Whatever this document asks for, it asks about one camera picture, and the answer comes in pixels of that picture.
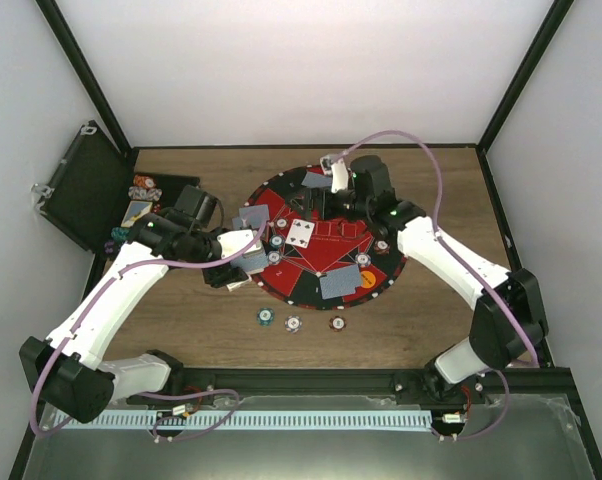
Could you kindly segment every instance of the poker chip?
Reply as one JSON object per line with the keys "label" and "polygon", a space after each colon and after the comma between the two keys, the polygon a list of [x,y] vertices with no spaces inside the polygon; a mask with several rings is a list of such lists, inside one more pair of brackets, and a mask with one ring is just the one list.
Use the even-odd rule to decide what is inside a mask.
{"label": "poker chip", "polygon": [[157,202],[160,198],[161,195],[163,194],[163,190],[161,190],[160,188],[151,188],[150,190],[148,190],[146,192],[146,200],[149,200],[151,202]]}
{"label": "poker chip", "polygon": [[132,183],[141,188],[154,188],[157,186],[152,177],[147,177],[145,175],[135,175]]}
{"label": "poker chip", "polygon": [[107,242],[105,242],[105,244],[103,245],[103,251],[106,253],[106,255],[116,255],[117,253],[119,253],[119,250],[121,249],[120,245],[115,242],[114,240],[108,240]]}
{"label": "poker chip", "polygon": [[370,260],[370,255],[368,255],[367,253],[357,254],[356,260],[359,266],[361,267],[367,267],[372,263],[372,260]]}
{"label": "poker chip", "polygon": [[281,254],[279,252],[268,253],[268,263],[270,265],[278,265],[281,261]]}
{"label": "poker chip", "polygon": [[148,191],[143,187],[130,187],[128,188],[128,197],[131,200],[146,200]]}
{"label": "poker chip", "polygon": [[303,325],[301,317],[297,317],[296,315],[290,315],[285,319],[285,329],[290,333],[297,333],[301,325]]}
{"label": "poker chip", "polygon": [[390,252],[390,245],[385,240],[379,240],[374,244],[374,251],[375,253],[385,255]]}
{"label": "poker chip", "polygon": [[330,328],[334,332],[341,332],[347,325],[345,318],[343,317],[332,317],[329,322]]}
{"label": "poker chip", "polygon": [[274,321],[274,310],[271,308],[261,308],[257,312],[257,322],[263,327],[267,327]]}
{"label": "poker chip", "polygon": [[270,238],[270,246],[273,248],[279,248],[284,242],[285,238],[283,238],[283,235],[273,235],[272,238]]}
{"label": "poker chip", "polygon": [[114,227],[110,235],[115,242],[124,243],[128,239],[128,234],[130,233],[129,228],[125,227]]}

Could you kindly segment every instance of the cable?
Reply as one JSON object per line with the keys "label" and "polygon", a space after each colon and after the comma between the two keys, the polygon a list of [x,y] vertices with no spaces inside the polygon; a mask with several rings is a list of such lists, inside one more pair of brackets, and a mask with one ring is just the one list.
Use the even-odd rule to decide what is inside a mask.
{"label": "cable", "polygon": [[337,154],[337,156],[333,159],[333,162],[336,162],[336,161],[340,160],[341,158],[346,157],[347,155],[352,153],[354,150],[356,150],[360,146],[370,142],[371,140],[374,140],[375,138],[383,137],[385,135],[398,135],[400,137],[407,138],[408,140],[416,143],[417,145],[419,145],[419,147],[421,147],[421,149],[425,152],[425,154],[428,156],[428,158],[432,162],[432,166],[434,167],[434,171],[437,176],[437,198],[436,198],[436,201],[434,202],[434,211],[432,212],[432,232],[433,232],[436,240],[452,256],[452,258],[454,258],[457,262],[459,262],[461,264],[461,266],[463,268],[465,268],[467,270],[467,272],[470,275],[472,275],[472,277],[474,277],[474,279],[477,282],[479,282],[479,284],[485,289],[485,291],[488,293],[488,295],[490,295],[490,297],[492,297],[492,299],[497,304],[499,309],[503,312],[503,314],[508,319],[508,322],[510,322],[510,325],[512,325],[512,328],[514,329],[514,331],[517,332],[517,335],[521,338],[521,341],[525,345],[526,350],[530,353],[530,356],[532,357],[532,364],[535,367],[538,367],[539,366],[539,358],[537,356],[536,350],[534,349],[534,345],[532,345],[532,342],[528,338],[527,334],[525,333],[525,331],[523,330],[521,325],[519,325],[519,322],[514,317],[514,315],[512,314],[512,312],[506,305],[505,301],[488,284],[488,282],[486,282],[484,280],[484,278],[479,274],[479,272],[477,272],[474,268],[472,268],[472,266],[469,263],[467,263],[463,258],[461,258],[461,256],[459,254],[457,254],[454,251],[454,249],[445,242],[445,240],[443,239],[443,237],[441,236],[441,234],[439,232],[438,222],[439,222],[439,210],[441,208],[441,200],[443,199],[443,178],[441,175],[441,168],[439,166],[439,162],[437,161],[436,157],[434,156],[434,153],[432,152],[432,150],[430,150],[430,148],[425,143],[423,143],[423,141],[421,141],[421,139],[419,139],[415,135],[412,135],[411,133],[403,132],[401,130],[384,130],[382,132],[378,132],[378,133],[375,133],[373,135],[370,135],[370,136],[364,138],[363,140],[352,145],[350,148]]}
{"label": "cable", "polygon": [[[211,431],[215,430],[217,427],[223,425],[223,423],[225,423],[232,415],[234,415],[235,412],[237,411],[237,409],[239,408],[239,402],[241,400],[239,397],[239,394],[235,390],[231,390],[229,388],[222,388],[219,390],[210,390],[210,391],[205,391],[205,392],[201,392],[201,393],[190,393],[188,395],[171,396],[171,395],[160,395],[157,393],[146,392],[146,393],[140,393],[139,396],[146,397],[146,398],[152,398],[155,400],[191,400],[193,398],[203,398],[203,397],[207,397],[210,395],[219,395],[219,394],[232,395],[234,397],[234,399],[236,400],[236,404],[228,411],[227,414],[225,414],[223,417],[221,417],[213,425],[210,425],[208,428],[201,430],[200,432],[190,434],[190,435],[179,435],[178,437],[168,437],[167,439],[164,440],[164,441],[168,441],[168,442],[183,442],[185,440],[192,440],[194,438],[202,437],[203,435],[206,435],[207,433],[210,433]],[[159,443],[161,441],[161,439],[163,438],[159,435],[159,433],[157,431],[157,428],[159,427],[159,425],[161,425],[161,423],[163,423],[167,420],[178,419],[178,418],[180,418],[180,417],[169,416],[169,417],[163,417],[163,418],[160,418],[159,420],[157,420],[157,422],[154,424],[154,427],[152,427],[152,435],[154,436],[154,441],[156,443]]]}
{"label": "cable", "polygon": [[[203,391],[203,390],[201,390],[198,387],[192,387],[192,386],[185,387],[184,390],[191,391],[191,392],[194,392],[194,393],[201,393]],[[203,397],[199,397],[199,401],[197,402],[197,406],[194,407],[194,410],[192,410],[190,412],[190,415],[194,415],[195,413],[197,413],[199,411],[199,409],[201,408],[201,402],[202,401],[203,401]]]}
{"label": "cable", "polygon": [[[494,422],[492,422],[490,425],[485,427],[483,430],[479,430],[478,432],[472,433],[470,435],[465,435],[463,437],[452,437],[455,442],[460,441],[460,440],[472,440],[474,438],[479,438],[479,437],[482,437],[483,435],[490,433],[492,430],[494,430],[495,428],[497,428],[499,426],[499,424],[505,418],[506,413],[508,413],[508,408],[510,408],[510,387],[508,386],[508,381],[505,378],[505,375],[503,375],[503,373],[500,372],[499,370],[492,370],[492,371],[494,373],[496,373],[499,376],[499,378],[501,378],[501,382],[503,383],[503,390],[504,390],[503,395],[504,396],[503,396],[503,408],[501,409],[501,413],[499,414],[499,416],[497,417],[497,419]],[[434,429],[434,427],[431,427],[431,431],[432,431],[432,434],[435,435],[436,437],[438,437],[439,439],[446,438],[444,435],[437,432]]]}
{"label": "cable", "polygon": [[[259,230],[257,231],[254,238],[252,240],[250,240],[250,242],[248,242],[248,244],[245,247],[243,247],[242,249],[240,249],[238,252],[233,253],[232,255],[228,255],[226,258],[222,258],[221,260],[214,260],[212,262],[205,262],[205,263],[188,263],[188,262],[176,262],[173,260],[156,259],[156,260],[143,260],[140,262],[136,262],[136,263],[127,265],[126,267],[122,268],[118,272],[119,273],[118,278],[110,277],[101,286],[101,288],[99,288],[99,290],[97,290],[97,292],[94,294],[94,296],[92,297],[90,302],[88,302],[86,307],[81,311],[81,313],[77,317],[77,319],[74,322],[74,324],[72,325],[72,327],[70,327],[70,333],[74,334],[79,329],[79,327],[83,323],[83,320],[85,319],[85,317],[88,315],[88,313],[90,313],[92,308],[94,308],[96,303],[103,296],[103,294],[108,290],[108,288],[110,288],[114,284],[114,282],[123,279],[123,276],[126,273],[128,273],[130,270],[133,270],[133,269],[139,268],[139,267],[143,267],[145,265],[167,265],[169,267],[188,268],[188,269],[212,268],[212,267],[218,267],[220,265],[224,265],[224,264],[229,263],[230,261],[234,260],[235,258],[240,257],[246,251],[248,251],[250,248],[252,248],[253,245],[255,245],[258,241],[260,241],[261,235],[263,235],[263,232],[265,231],[265,227],[267,224],[268,224],[267,218],[263,218],[261,221],[261,225],[259,226]],[[54,352],[52,353],[52,355],[46,362],[45,366],[41,370],[41,374],[39,375],[37,383],[34,385],[34,389],[32,390],[32,398],[30,400],[30,428],[32,429],[32,432],[37,437],[48,437],[48,436],[58,432],[59,430],[61,430],[71,420],[70,417],[68,417],[63,422],[61,422],[59,425],[57,425],[47,431],[42,430],[39,427],[39,422],[37,421],[37,404],[39,402],[39,397],[41,396],[41,390],[43,389],[43,385],[45,384],[45,381],[47,380],[48,375],[50,374],[50,371],[52,370],[54,363],[57,361],[57,359],[61,355],[61,352],[63,351],[63,349],[65,348],[65,346],[68,344],[69,341],[70,341],[70,338],[64,338],[59,343],[59,345],[54,350]],[[180,399],[180,397],[170,397],[170,398],[174,398],[175,400]]]}
{"label": "cable", "polygon": [[470,408],[472,407],[472,398],[470,398],[470,389],[465,385],[461,385],[461,391],[464,393],[466,398],[466,407],[465,407],[465,418],[466,420],[470,419]]}

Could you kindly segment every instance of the playing card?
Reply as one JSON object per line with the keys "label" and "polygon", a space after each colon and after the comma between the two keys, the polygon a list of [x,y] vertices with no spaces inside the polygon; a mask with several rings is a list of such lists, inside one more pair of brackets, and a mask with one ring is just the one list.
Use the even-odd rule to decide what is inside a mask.
{"label": "playing card", "polygon": [[261,222],[270,220],[270,209],[267,205],[243,207],[239,209],[239,218],[245,221],[245,225],[250,225],[252,228],[259,228]]}
{"label": "playing card", "polygon": [[314,223],[304,220],[293,220],[285,243],[294,245],[295,247],[308,248],[313,230]]}
{"label": "playing card", "polygon": [[305,174],[305,178],[301,185],[310,188],[321,188],[332,186],[332,177],[326,177],[318,173],[308,172]]}
{"label": "playing card", "polygon": [[352,295],[361,283],[361,273],[357,265],[330,270],[325,276],[319,278],[321,297],[327,300]]}
{"label": "playing card", "polygon": [[139,202],[132,200],[128,205],[128,210],[121,221],[122,227],[130,228],[138,219],[152,210],[152,202]]}

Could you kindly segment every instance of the wooden floor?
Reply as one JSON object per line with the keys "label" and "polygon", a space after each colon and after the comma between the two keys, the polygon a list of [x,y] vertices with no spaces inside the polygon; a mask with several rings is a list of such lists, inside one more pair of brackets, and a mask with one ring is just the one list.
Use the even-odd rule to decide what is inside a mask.
{"label": "wooden floor", "polygon": [[[264,180],[288,168],[316,164],[324,150],[142,150],[137,170],[196,175],[225,206],[226,226]],[[417,149],[376,153],[390,169],[397,195],[431,212],[436,179]],[[440,225],[493,262],[507,265],[477,157],[472,149],[439,149],[444,178]],[[259,308],[275,311],[270,327],[257,324]],[[255,284],[229,293],[203,283],[200,272],[172,271],[142,299],[106,357],[127,358],[157,348],[189,366],[205,367],[421,367],[467,336],[472,312],[461,298],[416,261],[378,298],[341,312],[347,328],[334,333],[334,312],[289,306]],[[283,320],[300,315],[303,328],[288,333]]]}

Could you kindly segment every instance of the open black case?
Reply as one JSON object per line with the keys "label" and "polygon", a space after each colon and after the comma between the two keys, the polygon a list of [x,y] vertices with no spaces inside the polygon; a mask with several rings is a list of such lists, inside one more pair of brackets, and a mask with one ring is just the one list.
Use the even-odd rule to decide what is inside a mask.
{"label": "open black case", "polygon": [[[37,183],[36,209],[85,250],[100,253],[130,203],[134,153],[124,157],[95,121],[81,126],[47,184]],[[161,204],[172,206],[197,177],[151,174],[161,187]]]}

